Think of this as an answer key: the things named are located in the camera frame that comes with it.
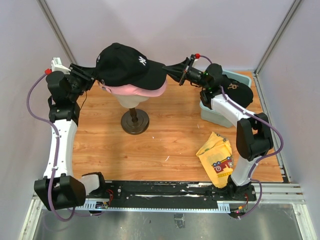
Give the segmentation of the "pink sport baseball cap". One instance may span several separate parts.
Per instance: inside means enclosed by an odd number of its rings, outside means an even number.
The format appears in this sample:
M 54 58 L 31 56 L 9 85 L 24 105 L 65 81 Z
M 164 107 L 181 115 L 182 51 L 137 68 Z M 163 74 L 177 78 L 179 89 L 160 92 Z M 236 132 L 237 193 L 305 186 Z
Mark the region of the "pink sport baseball cap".
M 167 85 L 168 85 L 168 82 L 167 80 L 165 80 L 163 85 L 160 88 L 156 90 L 148 90 L 148 89 L 134 86 L 132 84 L 126 84 L 123 86 L 107 86 L 98 82 L 98 86 L 102 90 L 107 91 L 108 93 L 113 95 L 121 95 L 121 96 L 137 95 L 137 96 L 143 96 L 143 97 L 149 97 L 149 98 L 161 96 L 165 92 Z

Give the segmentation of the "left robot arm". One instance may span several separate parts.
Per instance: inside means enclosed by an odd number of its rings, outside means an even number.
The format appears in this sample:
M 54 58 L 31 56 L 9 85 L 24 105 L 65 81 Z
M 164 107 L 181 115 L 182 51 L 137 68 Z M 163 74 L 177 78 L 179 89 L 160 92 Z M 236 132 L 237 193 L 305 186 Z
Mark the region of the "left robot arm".
M 107 193 L 101 172 L 76 179 L 72 168 L 81 111 L 78 98 L 94 85 L 94 69 L 73 63 L 66 67 L 59 60 L 54 58 L 44 75 L 50 92 L 49 114 L 44 122 L 51 127 L 51 146 L 43 177 L 34 182 L 35 193 L 49 211 L 80 207 L 88 195 L 101 198 Z

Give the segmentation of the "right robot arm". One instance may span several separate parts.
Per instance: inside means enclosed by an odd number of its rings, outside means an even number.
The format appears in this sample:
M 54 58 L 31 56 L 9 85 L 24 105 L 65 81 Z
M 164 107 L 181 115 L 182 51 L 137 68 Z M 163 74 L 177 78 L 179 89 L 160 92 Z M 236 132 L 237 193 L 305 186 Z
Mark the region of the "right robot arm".
M 227 179 L 223 192 L 232 200 L 240 199 L 249 189 L 252 175 L 261 159 L 267 156 L 274 143 L 269 119 L 264 113 L 254 113 L 236 103 L 223 87 L 223 68 L 211 63 L 205 71 L 193 67 L 196 54 L 183 62 L 163 66 L 164 71 L 179 85 L 189 81 L 201 88 L 200 100 L 211 110 L 223 115 L 236 127 L 236 149 L 239 159 Z

